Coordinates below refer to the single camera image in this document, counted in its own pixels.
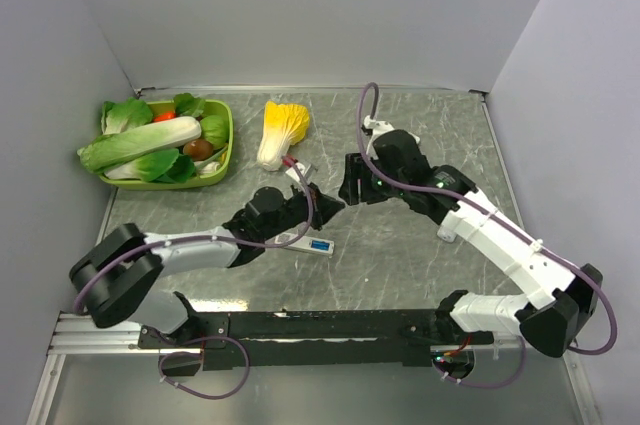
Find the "grey white remote control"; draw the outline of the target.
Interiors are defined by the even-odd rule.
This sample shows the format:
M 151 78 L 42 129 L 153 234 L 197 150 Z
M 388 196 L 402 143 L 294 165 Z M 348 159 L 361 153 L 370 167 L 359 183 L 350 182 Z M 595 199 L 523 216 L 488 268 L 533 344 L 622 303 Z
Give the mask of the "grey white remote control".
M 275 244 L 286 243 L 286 246 L 285 246 L 286 250 L 291 250 L 299 253 L 315 254 L 315 255 L 321 255 L 321 256 L 327 256 L 327 257 L 331 257 L 334 253 L 335 244 L 331 240 L 326 240 L 322 238 L 316 238 L 316 237 L 305 235 L 305 236 L 299 237 L 296 241 L 293 241 L 293 239 L 296 237 L 297 237 L 296 234 L 282 233 L 277 235 L 274 238 L 274 243 Z M 330 252 L 313 250 L 310 248 L 310 244 L 312 240 L 321 240 L 321 241 L 331 242 L 333 245 L 332 250 Z

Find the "blue AAA battery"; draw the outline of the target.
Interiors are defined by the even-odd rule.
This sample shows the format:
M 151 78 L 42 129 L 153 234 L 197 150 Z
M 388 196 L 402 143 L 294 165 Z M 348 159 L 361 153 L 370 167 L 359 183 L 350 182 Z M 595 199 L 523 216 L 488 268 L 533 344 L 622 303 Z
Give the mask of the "blue AAA battery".
M 332 250 L 332 243 L 328 241 L 312 240 L 310 248 L 322 252 L 330 252 Z

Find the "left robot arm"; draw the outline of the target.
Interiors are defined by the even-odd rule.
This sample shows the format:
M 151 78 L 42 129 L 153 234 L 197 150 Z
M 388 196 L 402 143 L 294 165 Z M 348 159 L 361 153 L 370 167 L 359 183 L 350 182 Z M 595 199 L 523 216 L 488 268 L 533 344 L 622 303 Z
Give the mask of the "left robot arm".
M 182 293 L 155 289 L 159 277 L 246 265 L 277 247 L 276 236 L 293 228 L 319 230 L 344 207 L 315 184 L 293 189 L 290 197 L 262 187 L 211 230 L 159 235 L 122 225 L 71 268 L 74 311 L 87 313 L 98 328 L 132 321 L 159 331 L 176 347 L 187 346 L 201 327 L 197 314 Z

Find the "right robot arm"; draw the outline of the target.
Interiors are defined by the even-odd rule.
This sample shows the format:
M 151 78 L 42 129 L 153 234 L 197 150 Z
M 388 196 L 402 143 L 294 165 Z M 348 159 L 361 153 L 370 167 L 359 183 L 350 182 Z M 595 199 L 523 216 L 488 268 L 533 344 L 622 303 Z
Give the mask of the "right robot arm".
M 440 302 L 436 320 L 438 335 L 448 343 L 490 332 L 521 337 L 558 358 L 595 311 L 593 288 L 603 281 L 598 269 L 563 266 L 461 171 L 430 165 L 405 130 L 385 132 L 364 153 L 347 154 L 339 196 L 349 205 L 403 201 L 438 225 L 442 240 L 464 240 L 519 288 L 517 295 L 502 296 L 452 292 Z

